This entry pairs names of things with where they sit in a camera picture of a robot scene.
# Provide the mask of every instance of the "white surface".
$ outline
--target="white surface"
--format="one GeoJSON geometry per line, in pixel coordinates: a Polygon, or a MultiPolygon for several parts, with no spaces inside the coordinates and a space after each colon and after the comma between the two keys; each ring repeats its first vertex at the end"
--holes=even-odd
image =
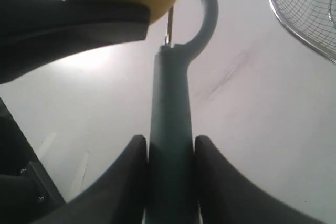
{"type": "MultiPolygon", "coordinates": [[[[216,34],[189,70],[194,135],[208,135],[268,193],[335,223],[336,66],[292,38],[268,0],[219,1],[216,34]]],[[[198,13],[198,0],[178,1],[175,42],[197,32],[198,13]]],[[[153,60],[165,24],[154,24],[144,42],[73,56],[1,86],[66,200],[93,183],[132,135],[149,137],[153,60]]]]}

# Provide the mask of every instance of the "black curved piece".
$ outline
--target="black curved piece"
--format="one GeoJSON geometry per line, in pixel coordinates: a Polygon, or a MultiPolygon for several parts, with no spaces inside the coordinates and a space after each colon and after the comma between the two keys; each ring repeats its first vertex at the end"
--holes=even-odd
{"type": "Polygon", "coordinates": [[[135,136],[91,187],[35,224],[141,224],[147,169],[146,140],[135,136]]]}
{"type": "Polygon", "coordinates": [[[198,193],[205,224],[318,224],[251,183],[206,136],[195,142],[198,193]]]}
{"type": "Polygon", "coordinates": [[[126,2],[0,0],[0,83],[85,50],[144,40],[148,7],[126,2]]]}

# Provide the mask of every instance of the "metal wire mesh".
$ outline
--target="metal wire mesh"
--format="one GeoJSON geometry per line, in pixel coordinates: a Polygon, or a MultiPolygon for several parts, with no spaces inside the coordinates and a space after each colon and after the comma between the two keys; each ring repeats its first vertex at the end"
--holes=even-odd
{"type": "Polygon", "coordinates": [[[336,62],[336,0],[270,0],[280,22],[297,38],[336,62]]]}

